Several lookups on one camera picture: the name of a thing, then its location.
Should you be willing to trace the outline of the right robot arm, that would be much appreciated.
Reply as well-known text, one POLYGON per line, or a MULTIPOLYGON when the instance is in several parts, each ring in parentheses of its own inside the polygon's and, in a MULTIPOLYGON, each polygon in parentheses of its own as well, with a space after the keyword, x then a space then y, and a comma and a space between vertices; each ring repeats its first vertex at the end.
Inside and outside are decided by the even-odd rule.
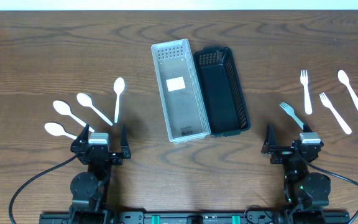
POLYGON ((329 205, 331 179, 308 170, 308 164, 318 158, 323 146, 318 134, 308 127, 291 146, 279 146, 273 126, 267 126, 261 153, 271 155, 271 164, 283 166, 284 196, 288 202, 273 214, 273 223, 326 222, 323 207, 329 205))

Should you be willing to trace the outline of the white plastic fork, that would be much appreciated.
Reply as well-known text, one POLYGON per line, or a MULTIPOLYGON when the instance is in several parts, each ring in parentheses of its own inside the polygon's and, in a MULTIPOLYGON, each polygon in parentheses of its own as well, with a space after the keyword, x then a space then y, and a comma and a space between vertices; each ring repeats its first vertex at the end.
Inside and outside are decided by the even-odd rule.
POLYGON ((352 129, 349 127, 349 125, 344 121, 344 119, 342 118, 342 116, 336 111, 336 109, 334 108, 334 106, 332 105, 331 101, 329 100, 329 98, 326 96, 325 92, 322 92, 319 94, 320 100, 322 102, 322 104, 327 107, 328 109, 331 110, 332 114, 334 115, 334 117, 336 118, 337 122, 339 123, 340 127, 342 128, 342 130, 346 133, 346 134, 351 134, 352 133, 352 129))
POLYGON ((308 89, 308 71, 307 70, 301 70, 300 83, 303 85, 303 89, 304 89, 305 113, 312 114, 313 109, 312 109, 310 93, 309 93, 309 89, 308 89))
POLYGON ((304 122, 302 122, 298 117, 297 115, 295 114, 295 110, 290 106, 288 105, 287 103, 285 102, 281 102, 279 104, 279 106, 290 116, 292 117, 295 122, 297 123, 297 125, 299 125, 299 127, 301 129, 303 129, 303 125, 304 125, 304 122))

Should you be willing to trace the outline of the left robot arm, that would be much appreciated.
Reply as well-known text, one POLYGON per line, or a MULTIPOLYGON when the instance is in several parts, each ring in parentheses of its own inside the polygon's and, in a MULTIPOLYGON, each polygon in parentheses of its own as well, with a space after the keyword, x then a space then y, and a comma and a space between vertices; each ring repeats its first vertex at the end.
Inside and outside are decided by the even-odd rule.
POLYGON ((86 125, 72 142, 70 151, 88 167, 77 174, 71 184, 73 195, 69 223, 118 223, 118 214, 107 206, 112 166, 131 158, 126 127, 121 129, 121 151, 109 150, 109 134, 90 133, 86 125))

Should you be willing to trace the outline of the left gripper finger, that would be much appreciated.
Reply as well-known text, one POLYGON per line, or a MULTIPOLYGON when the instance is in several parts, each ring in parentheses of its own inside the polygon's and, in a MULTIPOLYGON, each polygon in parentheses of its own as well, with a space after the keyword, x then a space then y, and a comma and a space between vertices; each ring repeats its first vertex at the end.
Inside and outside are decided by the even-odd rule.
POLYGON ((78 135, 78 144, 86 144, 89 139, 89 128, 90 126, 87 124, 82 132, 78 135))
POLYGON ((121 147, 121 152, 128 152, 128 141, 127 141, 127 133, 126 133, 125 125, 122 125, 122 129, 121 129, 120 147, 121 147))

